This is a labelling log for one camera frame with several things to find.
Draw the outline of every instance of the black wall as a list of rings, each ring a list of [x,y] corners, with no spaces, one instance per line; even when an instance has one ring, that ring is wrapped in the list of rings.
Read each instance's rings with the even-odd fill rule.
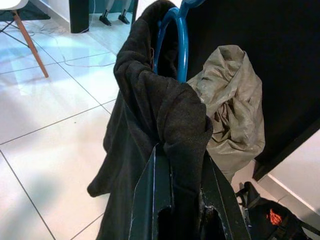
[[[307,136],[319,129],[311,125],[320,119],[320,0],[206,0],[189,11],[187,25],[188,78],[217,46],[233,44],[262,80],[259,179],[305,140],[307,129]]]

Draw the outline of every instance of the crumpled fabric bag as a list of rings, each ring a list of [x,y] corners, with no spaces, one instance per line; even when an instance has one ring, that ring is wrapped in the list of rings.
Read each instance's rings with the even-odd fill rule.
[[[187,82],[206,105],[213,134],[207,150],[231,183],[265,147],[262,82],[237,45],[219,46]]]

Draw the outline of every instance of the blue plastic hanger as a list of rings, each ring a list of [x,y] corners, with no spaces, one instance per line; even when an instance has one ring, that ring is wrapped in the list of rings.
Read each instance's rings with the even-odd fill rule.
[[[165,14],[163,20],[159,23],[159,33],[154,54],[154,72],[158,74],[158,60],[162,42],[165,38],[168,24],[174,20],[178,30],[178,72],[177,80],[179,83],[187,81],[189,38],[186,17],[189,9],[196,8],[205,0],[183,0],[180,9],[172,7]]]

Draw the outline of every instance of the baseboard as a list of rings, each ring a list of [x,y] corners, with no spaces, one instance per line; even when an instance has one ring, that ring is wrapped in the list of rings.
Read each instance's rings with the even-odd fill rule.
[[[258,184],[274,196],[280,204],[293,212],[299,219],[320,230],[319,209],[314,209],[270,174],[265,175]]]
[[[37,8],[39,8],[45,14],[48,14],[59,25],[61,25],[62,27],[64,27],[66,30],[70,32],[70,21],[68,19],[61,16],[57,12],[55,12],[49,5],[45,4],[40,0],[29,0],[29,1],[32,2]]]

